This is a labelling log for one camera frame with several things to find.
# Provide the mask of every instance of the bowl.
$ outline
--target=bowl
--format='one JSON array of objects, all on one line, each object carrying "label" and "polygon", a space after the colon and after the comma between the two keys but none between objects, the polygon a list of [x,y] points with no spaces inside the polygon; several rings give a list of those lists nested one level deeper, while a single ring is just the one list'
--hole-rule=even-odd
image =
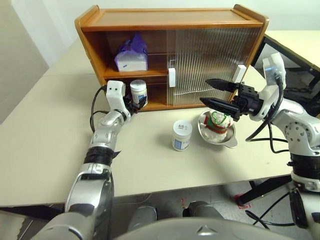
[{"label": "bowl", "polygon": [[235,148],[238,145],[238,141],[236,139],[236,128],[234,125],[227,127],[227,132],[226,132],[226,137],[222,142],[214,142],[210,139],[208,139],[204,133],[203,133],[203,128],[201,127],[201,124],[204,124],[205,118],[209,117],[210,118],[210,111],[211,110],[206,110],[203,113],[200,114],[198,118],[198,130],[203,138],[207,143],[213,144],[213,145],[224,145],[230,149]]}]

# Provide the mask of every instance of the white wall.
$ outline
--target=white wall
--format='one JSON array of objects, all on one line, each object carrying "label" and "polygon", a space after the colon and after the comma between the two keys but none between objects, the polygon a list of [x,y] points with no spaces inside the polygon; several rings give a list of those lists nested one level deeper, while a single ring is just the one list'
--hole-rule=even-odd
[{"label": "white wall", "polygon": [[0,0],[0,124],[47,69],[11,1]]},{"label": "white wall", "polygon": [[51,66],[77,38],[74,19],[100,8],[232,8],[242,4],[270,18],[269,30],[320,30],[320,0],[12,0],[12,5]]}]

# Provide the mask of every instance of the red object on floor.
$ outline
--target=red object on floor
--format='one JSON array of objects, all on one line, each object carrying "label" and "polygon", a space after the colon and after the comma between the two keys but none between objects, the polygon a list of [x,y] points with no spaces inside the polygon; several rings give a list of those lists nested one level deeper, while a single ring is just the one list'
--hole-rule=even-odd
[{"label": "red object on floor", "polygon": [[239,198],[241,195],[243,195],[243,194],[244,194],[244,193],[240,193],[240,194],[237,194],[237,195],[234,196],[234,200],[235,200],[236,204],[238,205],[238,208],[239,208],[239,209],[248,209],[248,208],[251,208],[250,203],[249,203],[248,205],[243,205],[243,206],[240,206],[240,205],[238,204],[238,198]]}]

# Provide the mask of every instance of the wooden cabinet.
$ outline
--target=wooden cabinet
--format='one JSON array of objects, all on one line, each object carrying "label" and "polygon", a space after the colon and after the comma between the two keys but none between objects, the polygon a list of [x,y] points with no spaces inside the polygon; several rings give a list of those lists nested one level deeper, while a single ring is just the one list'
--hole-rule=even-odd
[{"label": "wooden cabinet", "polygon": [[[144,111],[203,106],[199,97],[228,100],[210,89],[209,78],[231,81],[237,65],[251,63],[269,19],[236,4],[233,8],[100,9],[75,20],[75,27],[101,85],[108,80],[147,83]],[[139,33],[147,44],[148,70],[119,72],[114,58],[127,39]],[[176,87],[168,85],[175,68]]]}]

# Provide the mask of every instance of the white plastic container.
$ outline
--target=white plastic container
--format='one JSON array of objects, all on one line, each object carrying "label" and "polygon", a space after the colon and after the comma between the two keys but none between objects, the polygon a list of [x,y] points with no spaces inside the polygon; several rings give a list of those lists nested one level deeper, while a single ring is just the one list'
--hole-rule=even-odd
[{"label": "white plastic container", "polygon": [[178,120],[173,124],[172,146],[177,151],[186,150],[192,133],[192,125],[187,120]]},{"label": "white plastic container", "polygon": [[132,99],[135,104],[139,104],[139,101],[146,97],[144,106],[148,103],[147,85],[143,80],[134,80],[130,83],[130,89],[132,94]]}]

